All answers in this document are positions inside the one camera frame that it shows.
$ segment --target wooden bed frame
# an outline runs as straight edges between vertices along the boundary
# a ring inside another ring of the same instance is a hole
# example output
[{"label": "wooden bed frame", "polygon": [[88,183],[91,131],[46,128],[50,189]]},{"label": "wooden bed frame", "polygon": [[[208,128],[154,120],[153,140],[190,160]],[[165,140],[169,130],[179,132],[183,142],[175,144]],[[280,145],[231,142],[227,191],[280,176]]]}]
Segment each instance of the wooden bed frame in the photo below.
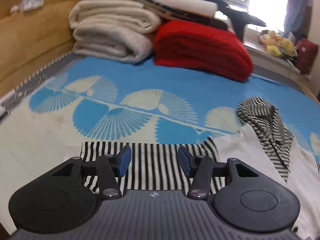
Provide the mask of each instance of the wooden bed frame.
[{"label": "wooden bed frame", "polygon": [[[22,0],[0,0],[0,98],[32,73],[69,52],[73,38],[68,15],[80,0],[44,0],[42,8],[10,15]],[[319,101],[302,78],[307,95]]]}]

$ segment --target blue bedsheet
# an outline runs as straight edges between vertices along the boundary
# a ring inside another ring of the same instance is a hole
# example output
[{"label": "blue bedsheet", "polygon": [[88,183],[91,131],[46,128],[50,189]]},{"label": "blue bedsheet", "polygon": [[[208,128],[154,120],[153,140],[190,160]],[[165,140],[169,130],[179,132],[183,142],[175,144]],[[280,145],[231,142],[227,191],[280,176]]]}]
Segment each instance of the blue bedsheet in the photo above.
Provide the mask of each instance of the blue bedsheet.
[{"label": "blue bedsheet", "polygon": [[85,140],[198,143],[236,132],[235,110],[247,97],[277,105],[300,145],[320,156],[320,107],[286,85],[254,75],[245,83],[200,71],[85,58],[29,101],[51,113],[76,102],[73,125]]}]

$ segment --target red folded blanket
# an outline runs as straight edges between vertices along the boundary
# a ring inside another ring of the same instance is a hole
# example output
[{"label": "red folded blanket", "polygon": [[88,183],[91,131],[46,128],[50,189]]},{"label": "red folded blanket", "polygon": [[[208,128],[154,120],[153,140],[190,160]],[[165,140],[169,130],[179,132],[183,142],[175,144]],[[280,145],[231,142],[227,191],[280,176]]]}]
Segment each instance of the red folded blanket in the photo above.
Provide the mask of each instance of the red folded blanket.
[{"label": "red folded blanket", "polygon": [[154,38],[154,63],[211,71],[244,81],[252,61],[244,45],[230,31],[187,21],[162,25]]}]

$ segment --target stuffed toy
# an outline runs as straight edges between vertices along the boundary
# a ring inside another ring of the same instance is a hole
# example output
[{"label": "stuffed toy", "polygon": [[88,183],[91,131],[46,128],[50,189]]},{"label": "stuffed toy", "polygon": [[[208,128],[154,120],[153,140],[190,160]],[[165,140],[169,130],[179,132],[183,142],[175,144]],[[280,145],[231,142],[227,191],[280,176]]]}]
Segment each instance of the stuffed toy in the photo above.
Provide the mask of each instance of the stuffed toy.
[{"label": "stuffed toy", "polygon": [[260,43],[266,47],[267,53],[274,57],[297,56],[294,44],[275,31],[262,31],[259,40]]},{"label": "stuffed toy", "polygon": [[274,57],[280,57],[282,55],[281,51],[276,46],[267,46],[267,53]]}]

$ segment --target window sill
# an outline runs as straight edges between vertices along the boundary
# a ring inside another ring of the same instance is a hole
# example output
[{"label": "window sill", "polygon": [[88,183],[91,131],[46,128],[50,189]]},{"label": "window sill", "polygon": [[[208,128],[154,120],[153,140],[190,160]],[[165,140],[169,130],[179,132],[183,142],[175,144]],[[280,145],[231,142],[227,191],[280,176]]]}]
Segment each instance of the window sill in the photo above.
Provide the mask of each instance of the window sill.
[{"label": "window sill", "polygon": [[259,32],[246,28],[244,46],[248,50],[252,62],[272,71],[285,75],[293,80],[301,77],[300,70],[291,66],[285,60],[276,58],[266,53],[265,47],[258,42]]}]

